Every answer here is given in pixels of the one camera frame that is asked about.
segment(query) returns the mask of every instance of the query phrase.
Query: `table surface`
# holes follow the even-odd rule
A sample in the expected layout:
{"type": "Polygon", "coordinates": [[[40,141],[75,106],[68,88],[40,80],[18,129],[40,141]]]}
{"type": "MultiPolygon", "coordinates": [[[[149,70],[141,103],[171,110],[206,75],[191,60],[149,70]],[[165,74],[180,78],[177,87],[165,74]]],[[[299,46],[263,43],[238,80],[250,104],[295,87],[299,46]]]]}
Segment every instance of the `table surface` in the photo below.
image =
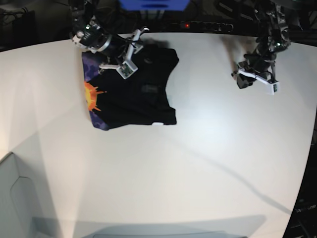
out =
{"type": "Polygon", "coordinates": [[[36,216],[64,238],[282,237],[311,144],[317,48],[278,54],[281,92],[270,96],[260,83],[239,90],[230,75],[253,38],[143,38],[169,42],[180,58],[166,89],[177,125],[93,128],[71,41],[0,54],[0,149],[32,179],[36,216]]]}

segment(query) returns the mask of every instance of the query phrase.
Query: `white table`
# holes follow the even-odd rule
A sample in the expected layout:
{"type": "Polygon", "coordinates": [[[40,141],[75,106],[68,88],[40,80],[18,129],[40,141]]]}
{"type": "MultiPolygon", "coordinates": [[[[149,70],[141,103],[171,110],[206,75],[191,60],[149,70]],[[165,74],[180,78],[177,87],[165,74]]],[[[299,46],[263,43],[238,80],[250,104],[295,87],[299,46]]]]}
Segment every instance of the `white table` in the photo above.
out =
{"type": "Polygon", "coordinates": [[[0,53],[1,145],[34,182],[44,221],[64,238],[282,237],[315,122],[317,48],[280,53],[281,93],[269,96],[231,78],[245,37],[145,37],[170,42],[180,58],[166,89],[175,126],[93,128],[71,41],[0,53]]]}

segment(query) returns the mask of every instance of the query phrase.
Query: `sun graphic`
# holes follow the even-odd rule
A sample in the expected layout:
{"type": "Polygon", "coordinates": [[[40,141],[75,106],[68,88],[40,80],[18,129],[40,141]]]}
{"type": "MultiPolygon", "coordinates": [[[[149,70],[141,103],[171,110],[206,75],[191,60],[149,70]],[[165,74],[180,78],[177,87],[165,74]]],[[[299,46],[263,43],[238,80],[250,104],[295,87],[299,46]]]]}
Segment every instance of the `sun graphic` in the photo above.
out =
{"type": "Polygon", "coordinates": [[[97,108],[97,95],[106,93],[106,92],[97,92],[98,87],[94,87],[90,83],[85,82],[85,96],[88,105],[88,109],[93,111],[93,109],[97,111],[101,111],[97,108]]]}

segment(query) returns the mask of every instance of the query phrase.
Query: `black t-shirt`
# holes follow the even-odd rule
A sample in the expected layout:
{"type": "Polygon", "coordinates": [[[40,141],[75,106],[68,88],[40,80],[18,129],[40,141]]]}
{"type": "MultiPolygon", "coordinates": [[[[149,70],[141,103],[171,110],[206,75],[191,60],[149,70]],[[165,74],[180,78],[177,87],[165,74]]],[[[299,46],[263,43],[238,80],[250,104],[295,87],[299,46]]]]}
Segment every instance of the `black t-shirt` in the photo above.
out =
{"type": "Polygon", "coordinates": [[[139,68],[123,79],[116,70],[98,74],[102,55],[83,53],[86,100],[94,127],[109,130],[128,124],[176,124],[166,84],[179,59],[173,49],[147,45],[132,57],[139,68]]]}

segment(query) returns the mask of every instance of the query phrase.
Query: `blue box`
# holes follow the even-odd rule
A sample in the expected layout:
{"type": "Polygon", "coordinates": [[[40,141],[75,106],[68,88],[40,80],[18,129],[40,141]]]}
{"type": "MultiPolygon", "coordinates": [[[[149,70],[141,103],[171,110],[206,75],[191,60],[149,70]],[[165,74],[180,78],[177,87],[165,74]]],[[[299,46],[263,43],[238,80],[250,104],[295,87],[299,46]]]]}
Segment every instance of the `blue box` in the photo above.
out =
{"type": "Polygon", "coordinates": [[[122,7],[129,11],[167,10],[183,11],[190,0],[120,0],[122,7]]]}

